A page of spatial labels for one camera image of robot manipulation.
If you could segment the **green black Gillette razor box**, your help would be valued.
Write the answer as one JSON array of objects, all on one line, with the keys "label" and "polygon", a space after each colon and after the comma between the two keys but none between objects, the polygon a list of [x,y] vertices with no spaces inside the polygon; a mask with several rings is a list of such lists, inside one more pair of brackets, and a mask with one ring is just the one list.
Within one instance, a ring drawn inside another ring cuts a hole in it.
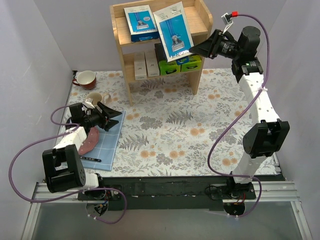
[{"label": "green black Gillette razor box", "polygon": [[201,68],[202,58],[199,55],[190,55],[188,56],[188,62],[185,62],[181,65],[181,72],[192,72],[197,71]]},{"label": "green black Gillette razor box", "polygon": [[181,72],[181,67],[176,63],[176,61],[167,61],[165,50],[161,43],[155,43],[154,50],[161,76],[172,75]]}]

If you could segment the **blue Harry's razor pack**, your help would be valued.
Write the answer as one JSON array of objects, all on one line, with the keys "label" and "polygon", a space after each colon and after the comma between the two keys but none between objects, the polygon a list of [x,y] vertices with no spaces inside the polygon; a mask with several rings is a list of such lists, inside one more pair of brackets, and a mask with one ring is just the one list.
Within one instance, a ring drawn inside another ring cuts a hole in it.
[{"label": "blue Harry's razor pack", "polygon": [[183,3],[153,12],[154,20],[168,62],[190,56],[194,46]]},{"label": "blue Harry's razor pack", "polygon": [[149,5],[124,8],[131,42],[142,42],[160,37]]}]

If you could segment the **white Harry's razor box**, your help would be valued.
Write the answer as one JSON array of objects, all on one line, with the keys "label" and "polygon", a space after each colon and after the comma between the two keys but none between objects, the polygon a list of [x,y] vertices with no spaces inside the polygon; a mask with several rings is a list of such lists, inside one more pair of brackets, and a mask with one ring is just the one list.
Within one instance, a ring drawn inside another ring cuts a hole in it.
[{"label": "white Harry's razor box", "polygon": [[144,52],[146,70],[148,77],[158,77],[160,75],[159,65],[154,49],[149,49]]}]

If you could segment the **long white Harry's box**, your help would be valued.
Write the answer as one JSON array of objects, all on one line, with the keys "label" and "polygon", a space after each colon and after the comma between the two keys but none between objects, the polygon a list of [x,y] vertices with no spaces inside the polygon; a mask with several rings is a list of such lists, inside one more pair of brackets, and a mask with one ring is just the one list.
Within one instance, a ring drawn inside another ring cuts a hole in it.
[{"label": "long white Harry's box", "polygon": [[144,52],[134,53],[134,78],[136,81],[147,79],[146,59]]}]

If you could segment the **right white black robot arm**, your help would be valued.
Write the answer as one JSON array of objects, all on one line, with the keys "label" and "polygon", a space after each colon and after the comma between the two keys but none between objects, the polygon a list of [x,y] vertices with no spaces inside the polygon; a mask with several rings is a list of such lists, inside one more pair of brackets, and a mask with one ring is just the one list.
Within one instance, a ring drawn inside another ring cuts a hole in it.
[{"label": "right white black robot arm", "polygon": [[205,58],[220,55],[232,60],[232,73],[244,92],[252,116],[252,128],[242,139],[244,153],[237,167],[230,172],[225,184],[211,185],[205,190],[214,200],[254,199],[252,177],[268,157],[280,150],[290,130],[288,121],[282,121],[274,110],[264,87],[263,68],[256,57],[260,35],[258,28],[246,26],[235,40],[228,31],[216,29],[207,40],[189,50]]}]

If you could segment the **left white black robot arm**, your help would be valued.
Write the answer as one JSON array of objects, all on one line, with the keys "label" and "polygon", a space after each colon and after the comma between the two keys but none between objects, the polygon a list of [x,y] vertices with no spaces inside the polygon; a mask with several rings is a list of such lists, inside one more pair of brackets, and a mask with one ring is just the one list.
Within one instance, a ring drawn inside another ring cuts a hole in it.
[{"label": "left white black robot arm", "polygon": [[101,177],[96,173],[86,173],[79,154],[83,142],[90,130],[98,126],[109,131],[119,121],[120,111],[101,103],[74,103],[68,106],[71,117],[67,121],[60,142],[52,149],[42,153],[47,188],[51,193],[65,192],[71,189],[89,190],[95,200],[106,196],[106,187],[101,184]]}]

